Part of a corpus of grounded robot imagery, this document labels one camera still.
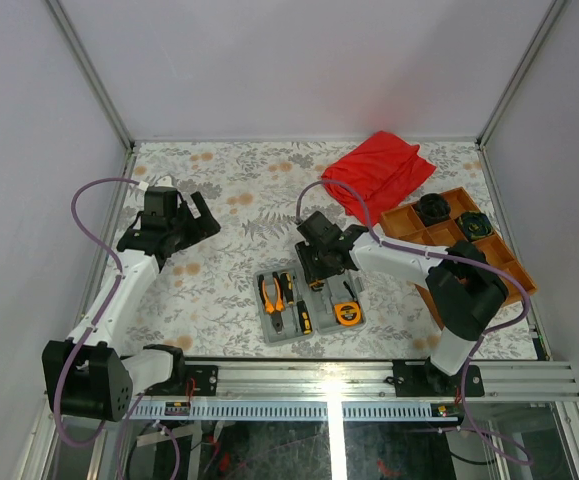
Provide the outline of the black yellow screwdriver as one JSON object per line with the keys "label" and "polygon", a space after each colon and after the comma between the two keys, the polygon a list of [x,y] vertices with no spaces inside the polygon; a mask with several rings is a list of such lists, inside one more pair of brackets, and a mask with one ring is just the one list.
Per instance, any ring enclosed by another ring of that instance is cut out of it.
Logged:
{"label": "black yellow screwdriver", "polygon": [[296,281],[293,281],[293,294],[294,294],[294,303],[297,308],[300,331],[303,335],[309,335],[312,333],[310,316],[307,310],[306,302],[303,299],[302,295],[300,294],[298,284]]}
{"label": "black yellow screwdriver", "polygon": [[295,302],[293,277],[289,272],[282,272],[279,276],[284,303],[293,305]]}

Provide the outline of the orange tape measure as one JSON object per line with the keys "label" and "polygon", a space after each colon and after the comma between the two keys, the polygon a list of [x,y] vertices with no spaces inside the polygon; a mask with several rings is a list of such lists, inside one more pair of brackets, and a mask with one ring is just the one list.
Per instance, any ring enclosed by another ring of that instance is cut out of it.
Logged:
{"label": "orange tape measure", "polygon": [[358,302],[344,302],[334,305],[336,321],[345,327],[357,325],[362,320],[362,311]]}

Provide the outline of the grey plastic tool case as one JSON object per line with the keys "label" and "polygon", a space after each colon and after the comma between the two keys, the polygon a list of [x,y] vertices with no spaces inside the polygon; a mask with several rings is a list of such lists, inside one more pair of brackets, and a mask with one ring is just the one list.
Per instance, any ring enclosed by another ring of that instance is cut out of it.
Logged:
{"label": "grey plastic tool case", "polygon": [[[263,274],[266,281],[271,280],[271,274],[277,272],[289,272],[293,281],[298,284],[298,289],[306,302],[307,310],[310,316],[312,333],[303,335],[298,323],[298,314],[295,303],[286,305],[283,313],[284,330],[282,333],[276,333],[271,326],[270,317],[264,313],[262,302],[258,291],[258,276]],[[305,281],[302,268],[296,262],[287,265],[272,267],[254,274],[253,286],[256,291],[256,301],[258,313],[260,316],[260,325],[263,332],[263,338],[266,344],[278,346],[288,343],[294,343],[302,339],[307,339],[316,333],[325,335],[339,333],[345,330],[358,329],[366,323],[365,314],[360,303],[359,296],[364,287],[360,279],[350,273],[333,276],[324,282],[324,288],[320,292],[313,292]],[[344,302],[358,302],[362,311],[362,320],[359,324],[345,327],[340,325],[335,318],[334,305]]]}

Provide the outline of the orange handled pliers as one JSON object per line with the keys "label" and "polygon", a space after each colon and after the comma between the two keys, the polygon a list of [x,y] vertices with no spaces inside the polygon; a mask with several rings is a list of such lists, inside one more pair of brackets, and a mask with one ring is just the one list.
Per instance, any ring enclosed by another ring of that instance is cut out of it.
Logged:
{"label": "orange handled pliers", "polygon": [[271,280],[266,281],[263,274],[258,276],[258,291],[264,313],[270,317],[271,326],[276,333],[284,330],[283,313],[286,310],[280,275],[277,272],[271,274]]}

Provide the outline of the hex key set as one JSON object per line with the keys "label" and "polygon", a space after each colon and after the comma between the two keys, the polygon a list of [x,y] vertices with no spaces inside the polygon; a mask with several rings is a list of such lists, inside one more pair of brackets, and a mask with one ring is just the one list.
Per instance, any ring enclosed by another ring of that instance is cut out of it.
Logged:
{"label": "hex key set", "polygon": [[310,289],[313,292],[320,292],[324,288],[324,283],[322,281],[316,281],[310,284]]}

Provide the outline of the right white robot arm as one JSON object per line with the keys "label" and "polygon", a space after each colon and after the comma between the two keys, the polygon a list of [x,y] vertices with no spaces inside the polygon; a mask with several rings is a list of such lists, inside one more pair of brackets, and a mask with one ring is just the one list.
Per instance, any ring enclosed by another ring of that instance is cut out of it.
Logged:
{"label": "right white robot arm", "polygon": [[428,291],[443,327],[425,382],[441,395],[457,387],[460,369],[508,297],[485,255],[466,240],[443,247],[384,239],[363,225],[341,229],[320,211],[296,224],[303,237],[296,251],[308,282],[377,272]]}

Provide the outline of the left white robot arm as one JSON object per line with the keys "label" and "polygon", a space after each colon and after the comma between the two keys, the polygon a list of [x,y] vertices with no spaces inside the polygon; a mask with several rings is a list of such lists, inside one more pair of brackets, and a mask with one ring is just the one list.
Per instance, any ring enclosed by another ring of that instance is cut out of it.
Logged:
{"label": "left white robot arm", "polygon": [[46,391],[55,416],[121,420],[134,395],[177,394],[189,383],[180,347],[148,345],[121,351],[122,336],[167,261],[220,231],[200,192],[189,201],[170,186],[143,185],[143,207],[111,250],[116,273],[80,323],[42,353]]}

